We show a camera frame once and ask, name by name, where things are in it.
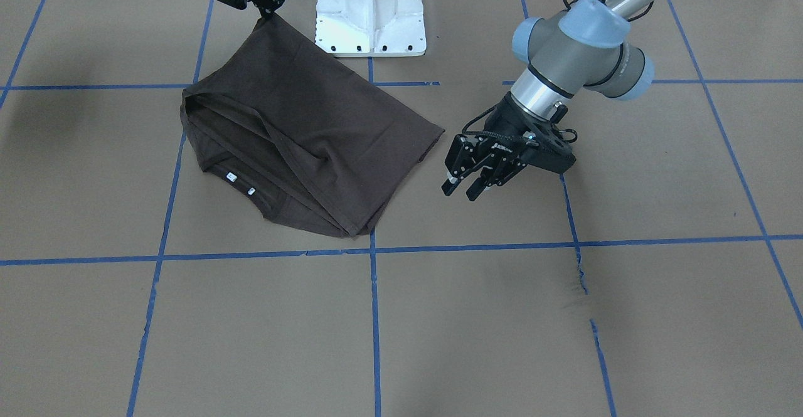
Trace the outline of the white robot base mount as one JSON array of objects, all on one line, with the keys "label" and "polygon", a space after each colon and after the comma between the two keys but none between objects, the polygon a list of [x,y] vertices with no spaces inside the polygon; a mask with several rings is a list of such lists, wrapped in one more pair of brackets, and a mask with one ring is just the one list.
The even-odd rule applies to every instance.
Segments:
[{"label": "white robot base mount", "polygon": [[424,55],[423,0],[317,0],[314,43],[339,58]]}]

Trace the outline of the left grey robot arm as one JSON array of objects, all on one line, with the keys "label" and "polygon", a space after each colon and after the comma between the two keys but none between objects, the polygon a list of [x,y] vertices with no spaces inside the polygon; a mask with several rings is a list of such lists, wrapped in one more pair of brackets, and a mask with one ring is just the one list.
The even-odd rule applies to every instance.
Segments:
[{"label": "left grey robot arm", "polygon": [[631,23],[655,0],[562,0],[550,19],[525,19],[511,50],[526,69],[495,106],[480,114],[480,130],[466,125],[451,143],[442,185],[451,195],[471,174],[469,200],[502,186],[525,167],[564,174],[576,162],[577,133],[559,129],[567,105],[582,89],[614,100],[642,96],[653,82],[651,59],[627,42]]}]

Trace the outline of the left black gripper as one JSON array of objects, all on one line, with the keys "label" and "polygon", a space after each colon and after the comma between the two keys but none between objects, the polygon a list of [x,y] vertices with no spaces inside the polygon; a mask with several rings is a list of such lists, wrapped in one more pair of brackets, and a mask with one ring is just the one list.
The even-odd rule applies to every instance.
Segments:
[{"label": "left black gripper", "polygon": [[465,192],[474,202],[487,189],[503,186],[525,166],[563,174],[577,161],[570,144],[553,122],[534,119],[508,92],[465,123],[461,135],[454,136],[444,160],[447,180],[441,190],[450,196],[462,180],[479,171]]}]

